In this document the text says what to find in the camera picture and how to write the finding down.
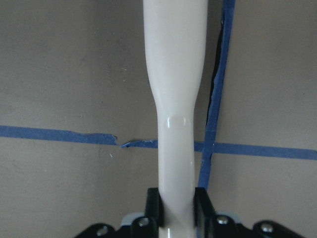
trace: screw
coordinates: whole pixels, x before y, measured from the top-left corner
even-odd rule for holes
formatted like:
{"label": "screw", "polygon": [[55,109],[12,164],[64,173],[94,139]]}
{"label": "screw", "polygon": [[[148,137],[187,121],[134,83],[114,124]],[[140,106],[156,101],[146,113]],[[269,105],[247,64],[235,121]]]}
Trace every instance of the screw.
{"label": "screw", "polygon": [[219,217],[217,217],[217,222],[219,224],[226,225],[226,224],[228,224],[229,220],[226,216],[219,216]]}
{"label": "screw", "polygon": [[262,223],[261,225],[261,230],[267,233],[272,233],[273,232],[273,226],[269,223]]}
{"label": "screw", "polygon": [[140,227],[146,227],[150,223],[147,217],[143,217],[139,220],[138,224]]}
{"label": "screw", "polygon": [[97,231],[97,236],[101,237],[108,233],[108,227],[104,226]]}

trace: silver bolt head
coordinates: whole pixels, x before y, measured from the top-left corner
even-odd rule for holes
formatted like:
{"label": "silver bolt head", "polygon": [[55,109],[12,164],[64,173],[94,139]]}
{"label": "silver bolt head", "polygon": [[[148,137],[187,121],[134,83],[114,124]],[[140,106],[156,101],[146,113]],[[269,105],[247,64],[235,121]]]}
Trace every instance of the silver bolt head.
{"label": "silver bolt head", "polygon": [[101,237],[108,233],[108,227],[104,226],[97,231],[97,236]]}
{"label": "silver bolt head", "polygon": [[228,218],[226,216],[218,216],[217,217],[217,222],[219,224],[226,225],[226,224],[228,224],[229,220],[228,220]]}
{"label": "silver bolt head", "polygon": [[261,230],[264,231],[264,232],[267,232],[267,233],[272,233],[274,228],[269,223],[262,223]]}
{"label": "silver bolt head", "polygon": [[150,220],[147,217],[141,218],[138,222],[140,227],[146,227],[149,223],[150,223]]}

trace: glossy white handle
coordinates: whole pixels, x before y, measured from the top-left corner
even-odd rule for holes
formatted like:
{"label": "glossy white handle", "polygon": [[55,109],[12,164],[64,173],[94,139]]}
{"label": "glossy white handle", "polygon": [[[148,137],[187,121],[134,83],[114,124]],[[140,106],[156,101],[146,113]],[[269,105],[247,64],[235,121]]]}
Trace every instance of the glossy white handle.
{"label": "glossy white handle", "polygon": [[193,238],[194,106],[206,44],[207,0],[144,0],[148,75],[158,114],[160,238]]}

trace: bolt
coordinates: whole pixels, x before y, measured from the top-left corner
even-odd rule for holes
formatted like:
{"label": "bolt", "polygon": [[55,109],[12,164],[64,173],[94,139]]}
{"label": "bolt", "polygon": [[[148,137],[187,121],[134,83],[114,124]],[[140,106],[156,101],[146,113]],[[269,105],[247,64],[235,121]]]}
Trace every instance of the bolt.
{"label": "bolt", "polygon": [[147,217],[143,217],[139,220],[138,224],[140,227],[146,227],[150,223]]}
{"label": "bolt", "polygon": [[219,216],[219,217],[217,217],[217,222],[219,224],[226,225],[226,224],[228,224],[229,220],[226,216]]}
{"label": "bolt", "polygon": [[104,226],[97,231],[97,236],[101,237],[108,233],[108,227]]}
{"label": "bolt", "polygon": [[269,223],[262,223],[261,225],[261,230],[267,233],[272,233],[273,232],[273,226]]}

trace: blue tape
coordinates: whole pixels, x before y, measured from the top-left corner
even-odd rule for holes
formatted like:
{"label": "blue tape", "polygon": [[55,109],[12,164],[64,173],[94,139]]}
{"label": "blue tape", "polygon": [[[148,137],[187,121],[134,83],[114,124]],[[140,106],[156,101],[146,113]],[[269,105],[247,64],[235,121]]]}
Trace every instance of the blue tape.
{"label": "blue tape", "polygon": [[216,137],[218,115],[223,88],[224,72],[226,68],[229,41],[233,21],[235,0],[224,0],[222,7],[222,42],[220,61],[214,78],[214,88],[211,95],[211,105],[208,110],[208,119],[205,132],[202,165],[199,174],[198,186],[207,189],[211,171],[211,157]]}
{"label": "blue tape", "polygon": [[0,125],[0,137],[117,145],[116,137],[111,134],[80,134],[68,130],[39,129],[6,125]]}
{"label": "blue tape", "polygon": [[220,154],[317,160],[317,151],[309,149],[215,143],[213,152]]}
{"label": "blue tape", "polygon": [[[157,148],[158,140],[138,140],[131,141],[121,145],[121,147],[144,147],[144,148]],[[202,152],[204,144],[202,142],[194,142],[194,149],[197,152]]]}

